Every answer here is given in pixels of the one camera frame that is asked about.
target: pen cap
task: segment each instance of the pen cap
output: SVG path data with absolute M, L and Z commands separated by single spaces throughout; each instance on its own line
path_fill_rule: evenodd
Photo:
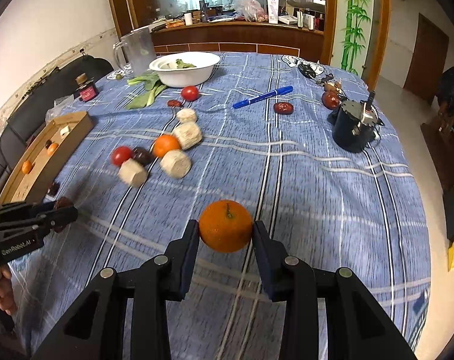
M 286 93 L 290 93 L 293 91 L 293 86 L 285 86 L 283 88 L 277 89 L 277 95 L 285 95 Z

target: black chair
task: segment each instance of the black chair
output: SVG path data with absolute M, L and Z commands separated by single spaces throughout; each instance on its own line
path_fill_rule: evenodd
M 43 83 L 32 89 L 7 120 L 0 138 L 0 194 L 24 154 L 27 141 L 44 128 L 46 112 L 53 107 L 54 100 L 75 93 L 78 87 L 75 78 L 80 74 L 85 73 L 97 81 L 111 71 L 112 65 L 105 59 L 83 55 L 62 69 L 54 69 Z

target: white box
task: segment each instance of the white box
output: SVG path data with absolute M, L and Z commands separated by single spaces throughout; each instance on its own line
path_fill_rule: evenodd
M 297 18 L 289 15 L 279 16 L 279 21 L 288 25 L 297 24 Z

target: wooden counter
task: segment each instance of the wooden counter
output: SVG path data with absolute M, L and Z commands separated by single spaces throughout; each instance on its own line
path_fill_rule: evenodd
M 238 51 L 321 59 L 324 33 L 286 24 L 221 21 L 152 33 L 158 55 L 184 51 Z

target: tomato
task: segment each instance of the tomato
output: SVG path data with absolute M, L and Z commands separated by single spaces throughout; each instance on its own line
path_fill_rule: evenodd
M 182 92 L 180 92 L 180 95 L 186 101 L 194 101 L 199 98 L 199 90 L 194 86 L 186 86 L 185 88 L 182 89 Z
M 120 167 L 124 162 L 126 162 L 129 158 L 134 156 L 134 152 L 130 147 L 127 146 L 119 146 L 110 154 L 110 161 L 116 167 Z

